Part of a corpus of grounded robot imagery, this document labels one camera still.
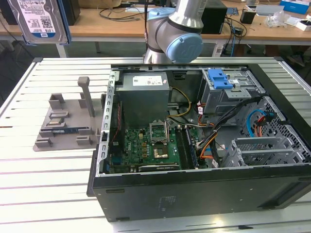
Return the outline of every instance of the workbench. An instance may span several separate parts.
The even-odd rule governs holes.
[[[311,193],[286,209],[108,223],[96,198],[86,195],[92,150],[34,152],[51,93],[78,99],[79,76],[90,78],[92,98],[107,91],[113,64],[141,58],[47,58],[34,61],[0,108],[0,232],[298,233],[311,229]],[[259,64],[294,105],[311,101],[310,87],[273,58],[198,58],[194,63]],[[202,198],[212,198],[212,192]]]
[[[245,3],[223,1],[227,7],[237,7],[243,9]],[[232,16],[235,20],[240,20],[239,16]],[[304,15],[286,12],[294,17],[304,18]],[[112,13],[110,17],[123,17],[134,13],[122,12]],[[255,16],[252,24],[245,24],[247,35],[241,40],[240,44],[250,45],[309,45],[311,46],[311,32],[304,32],[294,26],[288,25],[286,28],[268,28],[264,25],[266,17]],[[22,40],[18,26],[9,26],[7,29],[17,38]],[[74,26],[70,26],[73,41],[91,42],[145,42],[144,39],[144,20],[132,22],[115,22],[99,16],[97,9],[81,9],[80,17]],[[221,55],[222,47],[230,38],[230,28],[224,25],[221,34],[203,34],[204,43],[215,44],[213,56]],[[0,40],[12,41],[13,38],[0,25]],[[100,52],[99,44],[96,43],[96,50]],[[60,57],[67,57],[66,47],[57,45]]]

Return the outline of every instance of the gray post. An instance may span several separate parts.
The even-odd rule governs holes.
[[[93,102],[92,102],[91,94],[90,94],[89,89],[88,89],[89,77],[87,77],[87,76],[79,77],[78,85],[80,87],[82,87],[82,91],[83,91],[84,97],[86,99],[86,105],[87,105],[89,116],[95,117]]]

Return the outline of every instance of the blue box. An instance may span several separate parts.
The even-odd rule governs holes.
[[[291,1],[282,0],[280,2],[281,6],[284,6],[284,11],[290,11],[298,14],[305,14],[309,8],[309,2],[305,1]]]

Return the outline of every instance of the hard drive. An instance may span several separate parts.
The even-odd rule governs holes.
[[[27,44],[68,44],[70,31],[61,0],[8,0]]]

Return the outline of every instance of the plastic bag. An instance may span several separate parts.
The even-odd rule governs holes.
[[[286,27],[285,22],[290,18],[291,16],[289,14],[286,14],[284,11],[275,12],[273,16],[267,16],[266,18],[266,25],[269,28],[274,27]]]

